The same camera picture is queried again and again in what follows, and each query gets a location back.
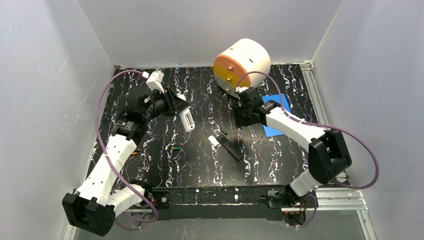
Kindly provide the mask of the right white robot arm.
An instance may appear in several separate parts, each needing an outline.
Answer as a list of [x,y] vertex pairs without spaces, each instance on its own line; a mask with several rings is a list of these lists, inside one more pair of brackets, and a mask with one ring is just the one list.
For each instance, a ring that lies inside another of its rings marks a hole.
[[281,104],[263,101],[253,87],[237,87],[238,103],[232,106],[235,126],[262,124],[282,132],[308,153],[308,168],[289,183],[281,197],[297,200],[351,166],[352,159],[341,131],[309,125],[283,110]]

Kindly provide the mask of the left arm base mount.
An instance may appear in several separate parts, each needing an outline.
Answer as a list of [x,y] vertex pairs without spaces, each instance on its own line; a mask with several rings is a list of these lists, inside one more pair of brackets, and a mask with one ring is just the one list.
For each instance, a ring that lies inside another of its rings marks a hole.
[[[149,184],[146,181],[142,180],[132,180],[129,182],[134,187],[141,187],[144,189],[144,197],[151,202],[151,205],[156,209],[157,208],[157,199],[155,196],[153,196],[152,188],[153,186]],[[131,213],[128,215],[130,219],[133,220],[133,223],[136,224],[136,227],[139,229],[142,229],[149,224],[153,223],[154,221],[158,220],[159,218],[157,215],[152,212],[145,212],[142,216],[142,218],[137,218],[136,216],[132,215]]]

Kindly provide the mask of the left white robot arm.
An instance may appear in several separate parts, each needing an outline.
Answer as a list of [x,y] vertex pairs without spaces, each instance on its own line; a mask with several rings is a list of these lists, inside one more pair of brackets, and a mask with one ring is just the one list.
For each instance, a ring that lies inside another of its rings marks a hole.
[[145,192],[150,186],[145,181],[127,181],[115,193],[112,188],[117,179],[123,179],[118,174],[147,133],[149,123],[159,116],[179,116],[186,132],[195,128],[189,102],[169,87],[140,85],[128,98],[107,143],[101,144],[103,154],[95,167],[80,187],[62,199],[70,225],[101,237],[111,230],[117,216],[147,201]]

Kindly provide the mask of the white remote control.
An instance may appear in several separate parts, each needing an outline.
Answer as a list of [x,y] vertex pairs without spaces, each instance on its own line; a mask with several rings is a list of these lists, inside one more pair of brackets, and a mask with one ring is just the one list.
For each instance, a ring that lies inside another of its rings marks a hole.
[[191,114],[190,104],[183,94],[178,94],[177,97],[181,100],[177,107],[177,114],[180,117],[184,130],[187,133],[192,132],[195,129],[195,122]]

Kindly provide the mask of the white battery cover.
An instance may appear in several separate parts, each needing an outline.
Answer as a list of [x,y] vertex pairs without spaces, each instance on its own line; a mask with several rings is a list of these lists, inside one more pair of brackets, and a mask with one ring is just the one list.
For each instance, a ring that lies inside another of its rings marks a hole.
[[213,135],[210,135],[207,139],[209,140],[209,142],[214,148],[220,145],[220,142]]

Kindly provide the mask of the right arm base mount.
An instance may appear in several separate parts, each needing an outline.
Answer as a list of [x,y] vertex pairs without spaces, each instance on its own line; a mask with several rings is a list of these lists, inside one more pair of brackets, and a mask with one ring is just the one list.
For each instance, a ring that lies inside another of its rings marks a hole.
[[291,190],[270,190],[262,194],[260,200],[267,202],[270,209],[297,208],[297,210],[282,212],[285,225],[296,229],[309,225],[315,219],[319,206],[314,192],[297,196]]

